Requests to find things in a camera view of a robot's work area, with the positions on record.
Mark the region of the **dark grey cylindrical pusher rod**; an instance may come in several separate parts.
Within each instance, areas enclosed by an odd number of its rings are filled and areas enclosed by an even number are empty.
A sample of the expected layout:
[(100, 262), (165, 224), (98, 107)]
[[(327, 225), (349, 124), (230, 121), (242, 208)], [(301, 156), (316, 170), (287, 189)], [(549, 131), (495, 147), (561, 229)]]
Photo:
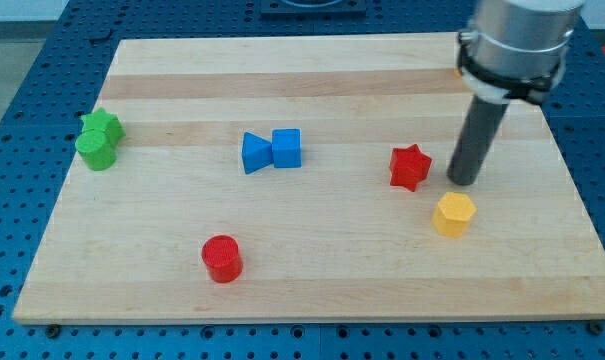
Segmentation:
[(507, 104), (494, 104), (473, 96), (447, 168), (447, 176), (453, 183), (469, 186), (475, 182), (507, 108)]

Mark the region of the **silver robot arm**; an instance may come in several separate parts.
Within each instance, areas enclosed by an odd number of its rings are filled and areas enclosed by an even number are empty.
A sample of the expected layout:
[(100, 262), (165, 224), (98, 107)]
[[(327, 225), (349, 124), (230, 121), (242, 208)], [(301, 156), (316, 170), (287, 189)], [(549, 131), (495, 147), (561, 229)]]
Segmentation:
[(584, 0), (479, 0), (457, 34), (457, 70), (473, 98), (447, 169), (475, 182), (509, 104), (541, 105), (566, 71)]

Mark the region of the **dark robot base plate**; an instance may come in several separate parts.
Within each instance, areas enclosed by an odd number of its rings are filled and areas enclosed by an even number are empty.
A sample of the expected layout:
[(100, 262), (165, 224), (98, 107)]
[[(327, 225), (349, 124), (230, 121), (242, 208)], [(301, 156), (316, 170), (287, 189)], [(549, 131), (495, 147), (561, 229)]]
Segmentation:
[(367, 0), (261, 0), (262, 18), (364, 15)]

